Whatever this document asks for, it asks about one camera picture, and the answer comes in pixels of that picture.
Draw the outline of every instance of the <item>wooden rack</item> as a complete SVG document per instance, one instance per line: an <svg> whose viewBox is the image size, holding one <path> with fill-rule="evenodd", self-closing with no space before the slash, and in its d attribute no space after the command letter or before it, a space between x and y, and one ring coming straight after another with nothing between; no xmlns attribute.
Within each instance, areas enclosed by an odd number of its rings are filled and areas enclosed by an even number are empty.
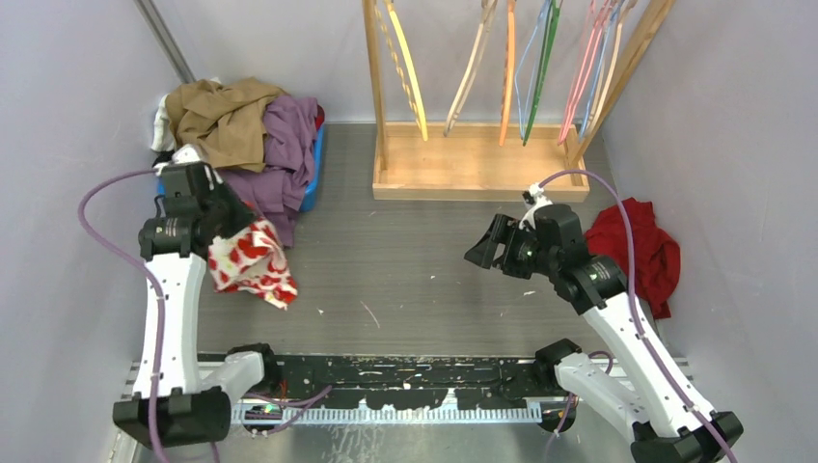
<svg viewBox="0 0 818 463"><path fill-rule="evenodd" d="M377 200L444 201L519 201L521 191L535 181L565 169L583 169L583 155L591 140L675 2L650 0L620 52L611 89L598 115L599 123L593 125L582 143L572 128L566 142L558 146L559 125L536 124L526 147L513 130L508 131L505 146L500 147L499 123L458 123L449 137L443 136L444 123L429 123L429 139L425 142L415 123L386 121L374 17L376 1L362 0L377 123L372 193ZM583 176L560 177L546 186L549 198L559 202L582 202L589 191Z"/></svg>

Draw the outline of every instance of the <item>beige hanger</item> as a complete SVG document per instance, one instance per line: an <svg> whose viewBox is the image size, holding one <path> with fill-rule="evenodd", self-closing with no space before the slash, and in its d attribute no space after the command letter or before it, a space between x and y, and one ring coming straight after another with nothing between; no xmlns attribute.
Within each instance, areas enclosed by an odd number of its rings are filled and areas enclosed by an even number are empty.
<svg viewBox="0 0 818 463"><path fill-rule="evenodd" d="M497 0L482 0L482 8L483 11L480 17L480 25L477 27L475 44L472 46L472 55L469 57L469 65L466 66L466 71L463 73L460 87L457 88L457 93L454 95L454 101L451 102L449 115L446 116L446 127L443 129L444 136L448 136L449 132L454 128L454 124L457 123L457 118L460 117L463 104L469 96L472 84L475 83L477 69L480 66L480 61L485 52L485 46L488 43L488 36L491 32L491 23L494 21Z"/></svg>

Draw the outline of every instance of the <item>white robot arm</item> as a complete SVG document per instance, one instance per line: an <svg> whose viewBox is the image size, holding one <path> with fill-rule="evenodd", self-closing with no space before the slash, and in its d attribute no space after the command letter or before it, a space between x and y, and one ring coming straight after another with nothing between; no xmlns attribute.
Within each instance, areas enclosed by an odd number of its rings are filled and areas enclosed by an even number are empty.
<svg viewBox="0 0 818 463"><path fill-rule="evenodd" d="M712 432L732 446L743 433L735 414L716 412L690 384L645 321L639 301L632 310L627 279L618 265L588 252L571 208L552 204L537 184L523 197L529 206L523 219L497 214L466 260L516 278L547 276L557 295L571 303L610 348L636 392L608 377L570 340L536 353L535 368L542 382L581 396L620 431L638 463L721 459L722 448ZM495 258L499 244L504 250ZM652 340L655 356L645 338ZM671 381L693 406L686 405ZM707 424L699 416L706 417Z"/></svg>
<svg viewBox="0 0 818 463"><path fill-rule="evenodd" d="M156 199L156 216L139 233L140 254L165 295L160 323L157 300L148 282L148 308L142 360L133 398L114 404L114 423L151 447L148 407L157 333L163 336L157 428L164 447L216 442L230 429L232 406L251 389L271 392L281 369L266 344L232 349L225 362L201 379L197 360L199 291L207 267L207 248L217 236L230 237L249 226L254 212L187 145L173 162L156 166L165 194Z"/></svg>

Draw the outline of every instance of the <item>cable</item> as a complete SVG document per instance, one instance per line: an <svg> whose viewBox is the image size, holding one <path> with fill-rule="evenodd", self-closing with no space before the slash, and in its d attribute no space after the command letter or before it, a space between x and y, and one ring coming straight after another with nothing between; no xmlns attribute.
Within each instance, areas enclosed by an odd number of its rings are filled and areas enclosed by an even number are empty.
<svg viewBox="0 0 818 463"><path fill-rule="evenodd" d="M653 346L653 343L649 338L647 338L644 334L644 326L641 323L641 317L639 314L639 309L637 306L637 291L636 291L636 258L634 252L634 231L631 228L631 221L628 218L628 211L625 210L625 204L622 203L622 200L619 199L619 195L616 194L616 191L612 186L610 186L603 178L599 177L593 172L586 171L583 169L569 169L562 172L557 172L549 176L548 178L539 182L540 188L545 186L550 181L554 180L555 178L559 178L562 176L567 176L571 174L581 174L586 177L590 177L598 181L602 184L602 186L607 189L613 198L616 200L616 206L619 208L619 213L622 215L622 222L625 224L625 236L627 237L628 243L628 303L631 307L631 316L634 319L634 324L637 328L637 334L639 334L640 339L644 342L644 347L647 349L647 352L650 354L650 357L653 358L653 361L656 363L656 367L659 368L659 371L662 372L662 375L665 376L670 386L676 391L676 394L685 404L685 406L693 413L694 417L696 417L701 425L704 426L705 429L713 436L713 439L719 444L719 447L724 452L724 456L730 461L730 463L738 463L738 459L736 459L736 455L733 453L733 450L730 448L730 445L724 440L722 434L708 421L701 412L695 407L695 403L685 394L685 391L682 389L682 386L676 382L673 378L673 375L670 374L668 370L668 366L662 361L662 358L659 357L659 351L656 350L656 347Z"/></svg>
<svg viewBox="0 0 818 463"><path fill-rule="evenodd" d="M151 371L150 376L150 397L148 398L148 434L150 435L150 446L153 447L153 452L156 453L156 456L159 458L161 463L170 463L168 459L167 453L165 453L165 448L162 447L162 440L159 437L159 428L156 424L156 402L159 395L159 374L162 369L162 344L165 338L165 294L162 291L162 285L159 283L159 280L153 275L153 273L148 270L148 268L138 259L131 256L123 249L121 249L116 244L112 243L104 236L99 234L98 231L91 226L88 222L88 218L85 216L85 207L88 205L88 201L96 194L99 193L102 189L117 183L118 181L125 180L126 178L131 177L138 177L143 175L153 175L153 169L147 169L144 171L134 171L129 172L127 174L122 174L120 176L113 177L111 179L105 180L99 185L95 186L91 189L85 196L82 197L82 200L79 202L79 206L77 207L77 218L79 219L79 224L85 229L91 238L95 239L99 244L102 245L108 251L116 254L120 258L122 258L125 262L129 263L133 267L135 267L140 273L145 275L145 278L148 279L150 284L153 287L153 292L156 295L156 344L153 347L153 369ZM213 460L216 463L219 463L221 460L219 458L219 450L216 448L215 444L212 444L211 448L213 449Z"/></svg>
<svg viewBox="0 0 818 463"><path fill-rule="evenodd" d="M605 350L595 350L588 354L588 357L590 358L599 356L603 356L608 359L608 366L605 368L605 374L611 374L611 370L614 369L614 356L611 355L611 352ZM562 418L559 419L557 427L554 428L554 432L551 434L551 437L548 438L548 442L545 444L543 457L546 460L548 459L548 451L551 449L551 445L559 437L559 432L562 430L562 427L565 426L565 420L567 420L568 413L571 411L571 405L574 403L574 397L576 396L573 393L568 394L568 403L565 404L565 409L562 410Z"/></svg>
<svg viewBox="0 0 818 463"><path fill-rule="evenodd" d="M321 391L320 393L315 395L313 398L308 398L306 400L300 400L298 402L281 402L280 400L276 400L275 398L268 398L268 397L265 397L263 395L255 395L255 394L248 395L248 396L251 396L252 398L258 398L260 400L264 400L264 401L270 402L270 403L275 404L275 405L285 406L285 407L289 406L289 405L292 405L292 404L296 404L296 403L304 405L304 408L299 410L295 415L293 415L292 418L290 418L289 420L277 425L272 430L268 431L267 435L270 435L270 434L275 434L277 432L281 432L281 431L287 429L288 427L292 426L299 418L301 418L302 415L307 413L307 410L309 410L310 407L312 407L313 405L315 405L316 402L318 402L319 400L321 400L322 398L327 396L330 393L330 391L332 391L332 386L327 386L326 388L323 389L323 391Z"/></svg>
<svg viewBox="0 0 818 463"><path fill-rule="evenodd" d="M258 400L263 400L263 401L265 401L267 403L272 403L273 405L278 405L280 407L286 407L286 408L303 407L305 405L313 403L313 401L315 400L316 397L317 397L317 395L314 396L314 397L304 399L304 400L290 401L290 400L279 400L278 398L272 398L272 397L268 397L266 395L254 394L254 393L249 393L249 394L244 395L244 398L255 398L255 399L258 399Z"/></svg>

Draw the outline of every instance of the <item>clothes hanger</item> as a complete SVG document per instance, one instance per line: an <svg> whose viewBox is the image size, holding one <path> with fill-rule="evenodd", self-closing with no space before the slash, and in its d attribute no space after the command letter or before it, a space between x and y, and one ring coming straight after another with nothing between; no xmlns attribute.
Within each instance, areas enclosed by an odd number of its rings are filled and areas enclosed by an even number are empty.
<svg viewBox="0 0 818 463"><path fill-rule="evenodd" d="M606 20L611 12L611 0L605 0L605 3L602 4L599 11L596 11L595 9L595 3L596 2L594 0L591 0L590 6L588 7L586 27L584 29L587 30L587 27L591 26L590 34L588 36L585 54L581 55L583 58L577 68L577 73L574 76L574 84L565 105L565 113L562 118L562 128L559 132L559 139L557 141L558 145L565 143L565 139L568 138L569 127L574 119L574 114L576 114L577 111L577 105L579 104L580 98L585 91L587 80L590 76L591 68L593 67L597 45L602 37L602 29L607 23Z"/></svg>
<svg viewBox="0 0 818 463"><path fill-rule="evenodd" d="M628 17L628 14L637 6L639 0L631 0L628 2L628 6L625 7L625 10L619 15L619 20L616 23L616 37L613 41L613 52L611 55L611 65L608 68L608 75L605 78L605 85L602 87L602 92L599 92L597 96L594 98L594 109L591 115L590 120L590 130L593 132L593 128L596 127L599 119L598 116L600 111L602 110L602 105L605 104L605 98L608 97L608 89L611 86L611 80L614 77L614 70L616 69L616 58L619 56L619 47L621 45L622 39L622 25L625 23L625 19Z"/></svg>
<svg viewBox="0 0 818 463"><path fill-rule="evenodd" d="M602 68L604 67L603 62L605 61L605 50L608 49L608 38L611 36L611 30L615 24L618 23L619 19L619 11L622 7L622 3L624 0L616 1L615 5L613 6L613 10L611 12L610 18L606 19L605 33L602 36L602 45L599 47L596 59L596 69L593 71L593 81L590 84L590 90L588 91L588 99L586 103L586 114L583 116L583 123L580 126L580 140L585 139L586 131L588 126L588 118L590 118L591 107L594 104L594 99L597 95L599 95L599 84L600 84L600 74L602 73Z"/></svg>
<svg viewBox="0 0 818 463"><path fill-rule="evenodd" d="M539 64L537 66L537 80L534 86L534 100L532 102L532 111L529 114L529 121L526 125L526 133L523 136L523 146L529 142L529 136L532 134L534 126L534 117L536 116L537 108L539 107L539 99L542 94L542 85L545 82L545 72L548 70L548 62L551 60L551 50L554 47L554 37L557 36L557 25L559 24L559 12L562 10L562 0L559 0L559 5L555 6L551 3L551 10L548 14L548 24L546 34L542 37L542 49L539 54Z"/></svg>
<svg viewBox="0 0 818 463"><path fill-rule="evenodd" d="M446 127L443 129L444 136L449 136L449 132L457 123L457 118L460 117L463 104L469 96L472 84L475 83L477 69L480 66L480 61L483 59L483 52L485 52L485 46L488 43L488 36L491 32L491 23L494 21L494 12L497 10L497 0L482 0L482 8L475 44L472 46L472 55L469 57L469 64L463 73L463 80L460 81L460 87L457 88L457 93L454 95L454 101L451 102L449 115L446 116Z"/></svg>
<svg viewBox="0 0 818 463"><path fill-rule="evenodd" d="M426 113L423 109L421 88L418 85L418 76L415 73L415 65L412 64L412 55L409 53L409 45L406 43L406 37L403 35L403 28L400 27L400 20L397 18L393 0L383 0L383 3L386 6L387 13L389 13L389 19L392 22L393 28L395 29L397 43L400 45L400 53L403 55L403 62L406 63L405 73L403 71L403 67L400 65L400 59L397 57L395 45L392 43L389 28L381 15L380 9L378 9L377 2L375 2L373 6L375 9L375 17L381 26L381 32L383 32L384 38L386 39L386 46L389 48L390 55L392 55L392 61L395 62L395 71L397 72L397 76L400 78L400 85L403 87L403 92L406 93L406 97L409 99L409 107L412 108L412 112L415 113L415 122L418 124L418 127L421 130L423 140L426 141L429 139L428 130L426 127ZM405 74L408 74L409 76L409 84L406 83Z"/></svg>
<svg viewBox="0 0 818 463"><path fill-rule="evenodd" d="M508 116L511 113L511 91L514 83L514 45L516 34L514 30L514 7L517 0L507 0L508 35L505 39L505 76L503 81L503 104L500 109L500 146L505 144L505 135L508 132Z"/></svg>
<svg viewBox="0 0 818 463"><path fill-rule="evenodd" d="M523 68L523 63L526 62L526 56L529 54L529 49L532 47L532 43L536 38L536 33L542 27L543 33L543 43L548 39L548 23L551 17L551 8L552 8L552 0L545 0L542 2L542 7L539 9L539 14L537 15L537 20L534 23L534 30L532 31L532 36L529 39L529 42L526 44L526 49L523 50L523 55L520 56L520 63L517 66L517 69L514 71L514 95L517 97L517 120L519 121L520 125L520 139L524 139L526 136L525 128L526 120L524 119L523 113L528 113L529 103L532 100L532 88L534 87L534 78L536 77L537 67L532 67L532 78L529 80L529 91L526 93L526 101L523 104L520 101L520 89L517 84L517 77L520 74L520 69Z"/></svg>

